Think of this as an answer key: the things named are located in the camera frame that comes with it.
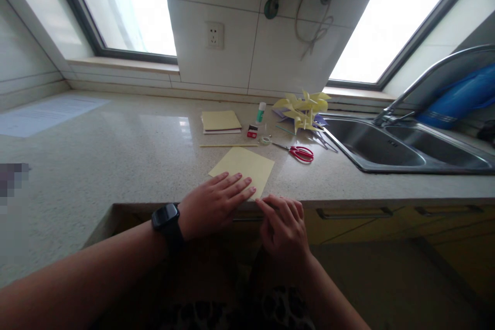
faucet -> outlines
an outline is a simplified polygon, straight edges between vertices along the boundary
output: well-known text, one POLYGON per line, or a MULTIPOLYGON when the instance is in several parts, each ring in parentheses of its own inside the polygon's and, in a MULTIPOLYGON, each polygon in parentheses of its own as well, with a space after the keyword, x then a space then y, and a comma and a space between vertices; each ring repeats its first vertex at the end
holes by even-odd
POLYGON ((449 56, 446 56, 443 59, 440 59, 438 62, 436 62, 433 66, 431 66, 429 69, 427 69, 421 76, 419 76, 414 83, 412 83, 409 88, 407 88, 404 93, 402 93, 395 101, 393 101, 390 106, 387 108, 384 108, 382 112, 380 112, 372 121, 373 124, 376 126, 382 126, 383 124, 395 124, 413 114, 416 112, 413 111, 411 113, 408 113, 406 116, 402 116, 401 118, 396 118, 393 116, 393 113, 397 106, 404 102, 404 100, 418 87, 420 86, 425 80, 427 80, 437 69, 440 67, 464 56, 464 55, 469 55, 469 54, 475 54, 475 53, 483 53, 483 52, 495 52, 495 45, 493 44, 487 44, 487 45, 480 45, 480 46, 475 46, 471 47, 468 49, 464 49, 460 52, 451 54, 449 56))

windowsill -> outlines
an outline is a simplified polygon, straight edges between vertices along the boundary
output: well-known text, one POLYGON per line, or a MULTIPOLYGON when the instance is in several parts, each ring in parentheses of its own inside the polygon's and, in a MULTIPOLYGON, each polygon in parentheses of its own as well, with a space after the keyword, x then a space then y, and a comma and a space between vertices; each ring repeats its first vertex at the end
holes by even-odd
POLYGON ((67 60, 67 63, 70 65, 84 65, 88 67, 119 68, 124 70, 180 75, 179 66, 176 64, 143 62, 130 59, 89 57, 82 59, 69 59, 67 60))
POLYGON ((374 91, 374 90, 325 87, 323 88, 323 93, 333 97, 344 97, 344 98, 383 101, 383 102, 395 101, 395 97, 387 93, 374 91))

floor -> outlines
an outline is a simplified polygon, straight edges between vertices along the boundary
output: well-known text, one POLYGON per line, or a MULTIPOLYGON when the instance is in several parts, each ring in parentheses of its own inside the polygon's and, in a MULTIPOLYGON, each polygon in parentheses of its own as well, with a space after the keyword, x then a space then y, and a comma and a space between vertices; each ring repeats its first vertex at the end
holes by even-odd
POLYGON ((372 329, 476 329, 481 319, 410 240, 312 247, 372 329))

white paper sheet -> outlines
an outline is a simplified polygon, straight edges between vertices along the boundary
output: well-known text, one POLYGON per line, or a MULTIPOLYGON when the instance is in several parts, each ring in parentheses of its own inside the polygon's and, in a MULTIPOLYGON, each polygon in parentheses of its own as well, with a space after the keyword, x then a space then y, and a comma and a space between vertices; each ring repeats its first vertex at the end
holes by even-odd
POLYGON ((110 102, 81 95, 64 95, 0 114, 0 134, 27 138, 110 102))

window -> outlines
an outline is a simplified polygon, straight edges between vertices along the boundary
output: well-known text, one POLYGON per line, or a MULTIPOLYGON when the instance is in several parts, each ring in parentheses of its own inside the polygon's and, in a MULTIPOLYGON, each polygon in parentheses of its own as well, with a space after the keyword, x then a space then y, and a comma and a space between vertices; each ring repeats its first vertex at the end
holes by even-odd
POLYGON ((457 0, 370 0, 328 86, 380 90, 457 0))
POLYGON ((68 0, 95 54, 177 64, 167 0, 68 0))

